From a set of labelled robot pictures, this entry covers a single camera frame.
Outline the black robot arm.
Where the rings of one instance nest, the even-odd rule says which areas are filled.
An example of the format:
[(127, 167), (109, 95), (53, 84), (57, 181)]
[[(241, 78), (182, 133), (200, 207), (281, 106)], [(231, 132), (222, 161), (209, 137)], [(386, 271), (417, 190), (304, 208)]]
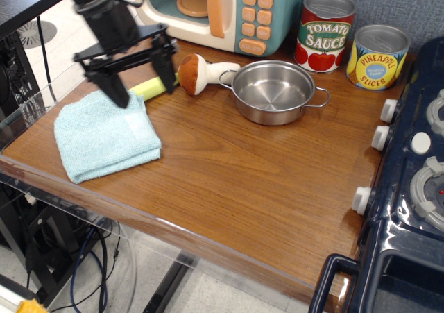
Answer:
[(175, 89), (172, 56), (176, 42), (167, 35), (167, 25), (136, 25), (128, 6), (141, 3), (126, 0), (74, 0), (98, 43), (74, 54), (89, 82), (96, 84), (120, 108), (126, 108), (129, 93), (118, 73), (151, 63), (166, 91)]

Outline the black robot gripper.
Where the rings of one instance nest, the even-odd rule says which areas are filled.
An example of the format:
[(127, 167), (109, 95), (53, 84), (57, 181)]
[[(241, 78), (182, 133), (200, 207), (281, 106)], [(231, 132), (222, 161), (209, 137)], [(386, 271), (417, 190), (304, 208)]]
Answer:
[[(74, 60), (82, 65), (89, 82), (96, 84), (120, 108), (127, 108), (130, 99), (116, 75), (121, 71), (151, 62), (169, 94), (173, 93), (176, 82), (173, 66), (176, 46), (167, 35), (167, 25), (136, 25), (128, 4), (124, 0), (93, 0), (75, 5), (76, 12), (85, 18), (98, 43), (75, 54)], [(149, 50), (113, 60), (114, 55), (148, 38), (152, 39)]]

